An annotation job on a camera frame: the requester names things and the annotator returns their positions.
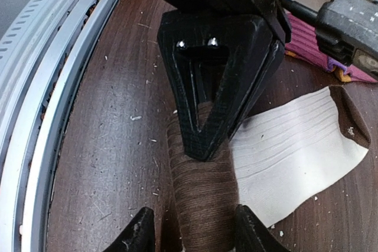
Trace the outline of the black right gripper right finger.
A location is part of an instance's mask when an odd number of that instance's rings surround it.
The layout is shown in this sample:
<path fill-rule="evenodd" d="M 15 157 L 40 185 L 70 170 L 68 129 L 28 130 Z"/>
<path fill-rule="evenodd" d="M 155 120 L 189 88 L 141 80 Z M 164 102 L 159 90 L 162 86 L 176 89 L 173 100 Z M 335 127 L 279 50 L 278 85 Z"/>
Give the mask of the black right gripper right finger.
<path fill-rule="evenodd" d="M 247 205 L 235 210 L 235 251 L 288 252 Z"/>

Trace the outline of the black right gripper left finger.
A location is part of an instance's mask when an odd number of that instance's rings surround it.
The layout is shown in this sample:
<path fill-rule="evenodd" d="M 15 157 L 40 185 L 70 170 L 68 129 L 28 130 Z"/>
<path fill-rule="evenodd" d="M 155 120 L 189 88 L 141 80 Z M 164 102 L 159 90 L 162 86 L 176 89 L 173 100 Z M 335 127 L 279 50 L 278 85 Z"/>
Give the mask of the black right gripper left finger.
<path fill-rule="evenodd" d="M 154 210 L 141 208 L 105 252 L 155 252 Z"/>

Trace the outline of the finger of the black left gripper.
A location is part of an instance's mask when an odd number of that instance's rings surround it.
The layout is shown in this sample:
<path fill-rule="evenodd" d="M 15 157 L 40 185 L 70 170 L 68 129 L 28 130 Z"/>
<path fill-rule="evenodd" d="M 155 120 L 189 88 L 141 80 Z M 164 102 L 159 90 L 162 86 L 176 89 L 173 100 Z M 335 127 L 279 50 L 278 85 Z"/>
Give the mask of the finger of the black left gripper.
<path fill-rule="evenodd" d="M 228 139 L 272 43 L 257 15 L 163 14 L 158 44 L 187 156 L 205 162 Z"/>
<path fill-rule="evenodd" d="M 242 104 L 242 108 L 236 116 L 236 120 L 228 131 L 229 140 L 231 140 L 236 134 L 236 131 L 239 129 L 242 122 L 247 117 L 260 95 L 266 89 L 269 80 L 272 78 L 282 60 L 284 59 L 284 52 L 285 47 L 279 41 L 275 41 L 269 47 L 269 52 L 266 55 L 265 60 L 256 75 L 256 78 L 252 84 L 252 88 L 250 89 L 250 91 L 248 91 L 246 100 Z"/>

